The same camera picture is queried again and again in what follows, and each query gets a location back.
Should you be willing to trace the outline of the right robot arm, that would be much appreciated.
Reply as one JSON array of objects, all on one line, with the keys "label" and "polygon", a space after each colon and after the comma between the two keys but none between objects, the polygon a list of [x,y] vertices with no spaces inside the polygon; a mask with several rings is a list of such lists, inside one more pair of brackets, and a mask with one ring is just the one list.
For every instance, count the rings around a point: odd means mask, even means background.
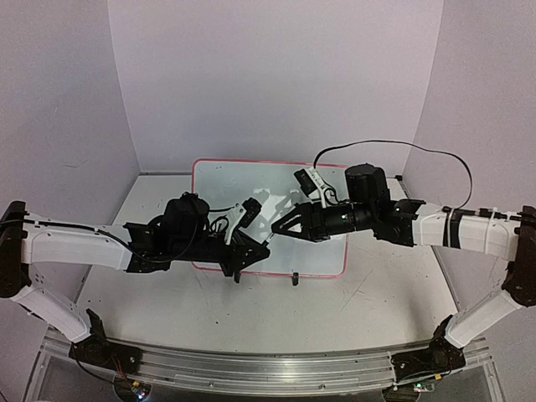
[{"label": "right robot arm", "polygon": [[384,170],[360,164],[345,170],[348,200],[330,204],[330,187],[314,167],[294,174],[307,203],[271,226],[273,233],[322,242],[334,235],[370,230],[376,240],[413,247],[437,246],[493,255],[508,263],[497,289],[443,323],[439,339],[462,349],[510,313],[535,304],[535,209],[455,209],[424,200],[390,197]]}]

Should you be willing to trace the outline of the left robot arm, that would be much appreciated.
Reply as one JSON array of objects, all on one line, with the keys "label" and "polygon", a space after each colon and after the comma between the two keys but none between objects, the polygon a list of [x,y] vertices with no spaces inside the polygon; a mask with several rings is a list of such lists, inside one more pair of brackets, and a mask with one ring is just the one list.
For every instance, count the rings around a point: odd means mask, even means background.
[{"label": "left robot arm", "polygon": [[24,202],[13,201],[1,218],[1,297],[80,343],[94,365],[106,365],[113,348],[103,339],[99,317],[80,312],[67,296],[53,293],[32,266],[94,265],[149,274],[168,271],[174,261],[208,262],[239,281],[242,270],[271,254],[267,244],[243,231],[260,213],[260,203],[249,198],[222,211],[221,228],[209,220],[210,212],[196,193],[184,193],[147,224],[89,226],[45,219],[29,213]]}]

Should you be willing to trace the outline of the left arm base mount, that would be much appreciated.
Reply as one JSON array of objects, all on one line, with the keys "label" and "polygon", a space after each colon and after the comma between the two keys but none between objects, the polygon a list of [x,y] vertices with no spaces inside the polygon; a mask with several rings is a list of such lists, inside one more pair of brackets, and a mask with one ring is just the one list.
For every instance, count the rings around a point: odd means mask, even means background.
[{"label": "left arm base mount", "polygon": [[141,366],[142,350],[107,338],[101,318],[91,309],[86,313],[90,320],[89,336],[72,343],[69,357],[80,363],[115,370],[119,374],[137,374]]}]

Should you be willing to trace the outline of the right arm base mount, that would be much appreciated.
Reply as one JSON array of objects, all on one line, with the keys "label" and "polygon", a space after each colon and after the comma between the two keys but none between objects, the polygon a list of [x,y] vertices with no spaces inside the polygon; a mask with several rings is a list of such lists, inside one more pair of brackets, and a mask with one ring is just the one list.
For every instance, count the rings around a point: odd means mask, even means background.
[{"label": "right arm base mount", "polygon": [[391,357],[396,384],[419,377],[448,374],[466,366],[463,348],[457,348],[446,340],[446,327],[452,318],[450,315],[441,322],[426,348],[397,353]]}]

